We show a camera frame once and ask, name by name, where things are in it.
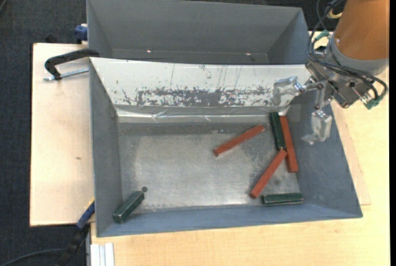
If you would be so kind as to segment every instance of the wooden board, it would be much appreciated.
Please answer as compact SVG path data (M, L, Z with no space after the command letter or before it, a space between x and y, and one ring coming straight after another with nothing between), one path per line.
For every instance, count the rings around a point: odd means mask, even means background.
M30 225L75 223L93 197L88 74L45 82L45 61L84 45L33 46ZM87 67L83 59L61 72Z

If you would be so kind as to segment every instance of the blue object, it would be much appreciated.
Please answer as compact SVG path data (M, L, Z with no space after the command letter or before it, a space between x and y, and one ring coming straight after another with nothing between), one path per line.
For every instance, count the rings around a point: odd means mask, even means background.
M80 217L78 220L76 226L79 230L82 230L84 226L87 224L89 218L93 215L95 212L95 201L92 201L92 203L89 205L89 207L86 209L86 211L83 213L83 215Z
M88 40L88 28L81 26L81 25L77 26L74 29L74 36L78 40L87 41Z

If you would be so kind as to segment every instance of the metal clamp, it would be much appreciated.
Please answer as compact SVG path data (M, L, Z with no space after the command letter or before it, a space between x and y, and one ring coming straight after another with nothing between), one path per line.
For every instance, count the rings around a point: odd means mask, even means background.
M50 80L61 80L64 77L70 77L71 75L82 74L83 72L87 72L88 69L79 69L77 71L66 72L61 74L56 68L55 65L64 64L65 62L75 61L77 59L85 58L85 57L100 57L99 53L93 49L85 48L80 49L78 51L72 51L71 53L51 57L47 59L44 66L45 69L52 75L51 77L44 78L45 81Z

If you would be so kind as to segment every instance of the metal bracket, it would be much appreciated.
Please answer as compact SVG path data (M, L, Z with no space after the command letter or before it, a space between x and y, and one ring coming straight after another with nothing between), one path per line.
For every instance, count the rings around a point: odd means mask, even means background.
M330 137L330 129L332 126L333 117L327 115L323 111L316 111L311 114L311 128L312 134L305 135L303 141L310 145L316 142L324 142Z

